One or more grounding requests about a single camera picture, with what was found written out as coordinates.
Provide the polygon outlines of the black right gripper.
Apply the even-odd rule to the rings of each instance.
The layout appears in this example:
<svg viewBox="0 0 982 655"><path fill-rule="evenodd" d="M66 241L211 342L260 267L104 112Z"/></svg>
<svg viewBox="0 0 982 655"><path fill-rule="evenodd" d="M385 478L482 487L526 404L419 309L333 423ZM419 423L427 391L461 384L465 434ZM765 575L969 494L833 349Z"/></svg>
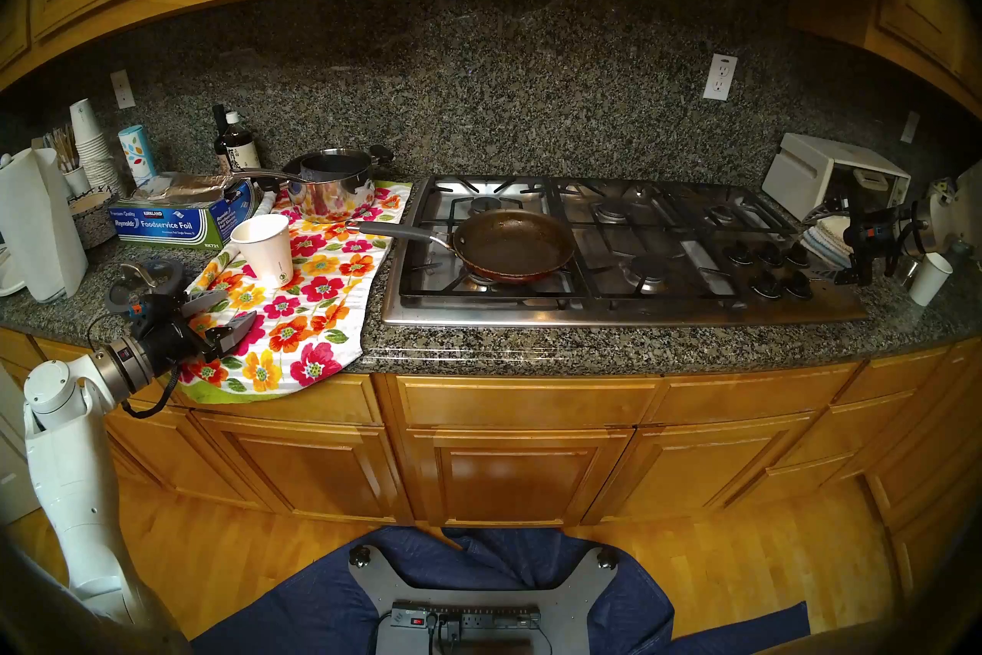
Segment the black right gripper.
<svg viewBox="0 0 982 655"><path fill-rule="evenodd" d="M894 277L903 256L922 257L926 253L922 232L925 221L918 216L918 202L876 211L858 211L847 197L824 200L803 218L805 226L823 220L844 221L844 242L852 249L847 268L835 274L835 285L867 287L873 281L873 260L885 260L884 275Z"/></svg>

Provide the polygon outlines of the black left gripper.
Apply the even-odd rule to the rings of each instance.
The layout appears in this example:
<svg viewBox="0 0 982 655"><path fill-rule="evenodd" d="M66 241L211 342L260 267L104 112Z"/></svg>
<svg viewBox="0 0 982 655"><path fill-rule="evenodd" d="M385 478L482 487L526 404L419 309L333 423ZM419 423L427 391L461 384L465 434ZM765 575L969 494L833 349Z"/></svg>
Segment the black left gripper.
<svg viewBox="0 0 982 655"><path fill-rule="evenodd" d="M249 334L255 311L242 313L225 325L195 332L189 319L207 313L228 298L227 290L205 290L193 297L182 294L144 294L132 305L132 333L153 376L161 376L187 359L206 362L232 355Z"/></svg>

